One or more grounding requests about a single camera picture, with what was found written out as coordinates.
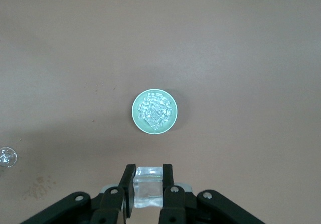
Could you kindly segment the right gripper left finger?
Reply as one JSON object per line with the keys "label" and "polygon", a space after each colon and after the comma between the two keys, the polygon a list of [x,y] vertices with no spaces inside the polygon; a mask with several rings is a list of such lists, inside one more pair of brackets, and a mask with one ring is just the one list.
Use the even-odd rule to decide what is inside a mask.
{"label": "right gripper left finger", "polygon": [[128,164],[120,183],[91,198],[74,192],[21,224],[125,224],[134,207],[136,165]]}

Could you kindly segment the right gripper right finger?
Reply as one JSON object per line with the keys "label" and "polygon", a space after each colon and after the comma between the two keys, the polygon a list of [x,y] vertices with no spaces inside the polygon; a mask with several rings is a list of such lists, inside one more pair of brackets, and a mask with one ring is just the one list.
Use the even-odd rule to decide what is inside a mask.
{"label": "right gripper right finger", "polygon": [[198,195],[174,183],[173,166],[163,164],[163,206],[158,224],[263,224],[222,194],[204,190]]}

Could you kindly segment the clear wine glass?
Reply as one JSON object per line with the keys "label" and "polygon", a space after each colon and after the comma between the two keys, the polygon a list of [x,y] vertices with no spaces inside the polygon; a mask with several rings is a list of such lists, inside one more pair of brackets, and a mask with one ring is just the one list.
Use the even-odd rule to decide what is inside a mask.
{"label": "clear wine glass", "polygon": [[15,165],[17,161],[17,154],[14,149],[10,147],[0,148],[0,167],[10,168]]}

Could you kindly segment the green ceramic bowl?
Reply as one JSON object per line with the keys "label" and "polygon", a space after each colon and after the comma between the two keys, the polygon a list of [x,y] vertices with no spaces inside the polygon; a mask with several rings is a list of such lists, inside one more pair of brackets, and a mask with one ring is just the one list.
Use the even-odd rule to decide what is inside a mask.
{"label": "green ceramic bowl", "polygon": [[[138,115],[141,114],[142,116],[146,116],[147,115],[147,112],[145,113],[142,113],[138,110],[138,107],[140,104],[145,104],[144,102],[144,98],[149,97],[149,95],[151,93],[157,93],[157,95],[160,97],[164,96],[168,99],[168,102],[167,104],[169,104],[172,108],[173,108],[173,111],[171,113],[172,115],[172,118],[170,121],[167,121],[167,118],[165,118],[165,120],[163,121],[163,125],[162,127],[160,127],[158,130],[154,130],[151,126],[150,126],[150,123],[151,123],[151,120],[161,120],[159,118],[160,114],[161,113],[164,113],[163,110],[164,110],[164,106],[160,105],[157,101],[152,101],[151,103],[155,103],[157,106],[161,107],[162,108],[162,111],[155,111],[155,109],[152,109],[149,105],[149,111],[153,110],[155,111],[155,115],[153,118],[149,118],[149,121],[148,122],[145,122],[144,120],[139,120],[138,119]],[[177,119],[177,115],[178,115],[178,107],[177,107],[177,104],[174,100],[174,98],[169,94],[167,93],[166,91],[164,90],[160,90],[160,89],[149,89],[149,90],[146,90],[142,93],[140,93],[136,99],[134,100],[133,104],[132,104],[132,109],[131,109],[131,113],[132,113],[132,118],[133,118],[133,121],[135,123],[135,125],[143,132],[147,133],[147,134],[152,134],[152,135],[157,135],[157,134],[162,134],[162,133],[165,133],[167,132],[176,122],[176,119]]]}

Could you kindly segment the table cover sheet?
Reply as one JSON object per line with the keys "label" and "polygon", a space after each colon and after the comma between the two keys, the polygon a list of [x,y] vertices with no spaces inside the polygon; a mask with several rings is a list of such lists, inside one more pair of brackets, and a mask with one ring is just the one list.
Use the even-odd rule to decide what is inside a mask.
{"label": "table cover sheet", "polygon": [[[136,97],[169,93],[165,133]],[[321,0],[0,0],[0,224],[127,164],[173,166],[266,224],[321,224]]]}

